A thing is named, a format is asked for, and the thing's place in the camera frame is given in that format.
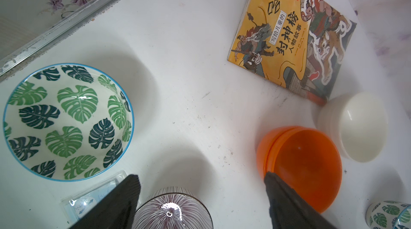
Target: book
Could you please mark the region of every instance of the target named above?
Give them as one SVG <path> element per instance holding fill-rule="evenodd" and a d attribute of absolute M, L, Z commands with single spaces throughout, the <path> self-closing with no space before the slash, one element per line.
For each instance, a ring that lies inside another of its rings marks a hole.
<path fill-rule="evenodd" d="M 228 61 L 324 105 L 355 27 L 324 0 L 248 0 Z"/>

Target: leaf-patterned bowl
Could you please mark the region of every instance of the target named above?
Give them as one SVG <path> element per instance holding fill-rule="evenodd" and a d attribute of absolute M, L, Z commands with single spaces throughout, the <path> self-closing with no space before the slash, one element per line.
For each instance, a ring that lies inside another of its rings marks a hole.
<path fill-rule="evenodd" d="M 134 116 L 124 90 L 93 67 L 64 63 L 24 79 L 6 104 L 9 149 L 29 171 L 51 180 L 84 180 L 126 151 Z"/>

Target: orange plastic bowl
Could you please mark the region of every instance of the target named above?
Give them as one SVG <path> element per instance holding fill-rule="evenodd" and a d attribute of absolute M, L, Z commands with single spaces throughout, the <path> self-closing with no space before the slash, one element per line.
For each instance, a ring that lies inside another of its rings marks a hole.
<path fill-rule="evenodd" d="M 268 153 L 273 146 L 273 143 L 282 135 L 284 132 L 291 129 L 298 128 L 298 126 L 285 126 L 279 127 L 271 130 L 268 134 L 264 136 L 257 148 L 257 169 L 260 174 L 261 179 L 264 180 L 265 173 L 267 172 L 267 158 Z"/>
<path fill-rule="evenodd" d="M 273 144 L 267 171 L 284 180 L 317 212 L 335 200 L 342 180 L 341 157 L 326 134 L 311 128 L 295 128 Z"/>

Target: white table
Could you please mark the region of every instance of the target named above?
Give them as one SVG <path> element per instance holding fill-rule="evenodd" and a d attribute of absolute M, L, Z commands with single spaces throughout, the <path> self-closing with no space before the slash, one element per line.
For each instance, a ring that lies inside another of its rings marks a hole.
<path fill-rule="evenodd" d="M 326 1 L 357 22 L 348 0 Z M 271 228 L 256 144 L 275 127 L 314 127 L 319 108 L 226 60 L 245 2 L 121 0 L 2 82 L 0 106 L 23 78 L 46 65 L 99 68 L 129 95 L 136 129 L 113 167 L 71 183 L 28 172 L 1 137 L 0 227 L 66 228 L 63 198 L 125 170 L 139 175 L 142 201 L 162 186 L 180 185 L 203 200 L 215 228 Z M 366 164 L 342 158 L 347 172 L 323 214 L 339 228 L 367 228 L 364 213 L 375 198 L 411 202 L 410 121 L 358 25 L 332 95 L 361 90 L 383 99 L 388 143 Z"/>

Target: bowl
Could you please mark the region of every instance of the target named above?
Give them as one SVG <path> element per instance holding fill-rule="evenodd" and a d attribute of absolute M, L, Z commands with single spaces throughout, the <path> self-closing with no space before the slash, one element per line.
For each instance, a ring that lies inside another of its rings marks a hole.
<path fill-rule="evenodd" d="M 273 145 L 273 143 L 282 135 L 284 132 L 297 128 L 298 126 L 285 126 L 279 127 L 271 130 L 268 134 L 264 136 L 257 148 L 257 169 L 260 174 L 261 179 L 264 181 L 264 176 L 267 173 L 267 158 L 268 153 Z"/>
<path fill-rule="evenodd" d="M 358 162 L 375 159 L 387 141 L 383 103 L 368 92 L 333 99 L 321 109 L 317 125 L 334 141 L 341 155 Z"/>
<path fill-rule="evenodd" d="M 155 192 L 138 208 L 132 229 L 212 229 L 207 208 L 182 187 Z"/>
<path fill-rule="evenodd" d="M 134 129 L 124 90 L 93 67 L 64 63 L 26 77 L 3 116 L 8 147 L 30 172 L 58 181 L 84 180 L 111 167 Z"/>
<path fill-rule="evenodd" d="M 317 212 L 335 200 L 342 181 L 341 157 L 326 134 L 299 127 L 273 144 L 267 171 L 276 173 Z"/>

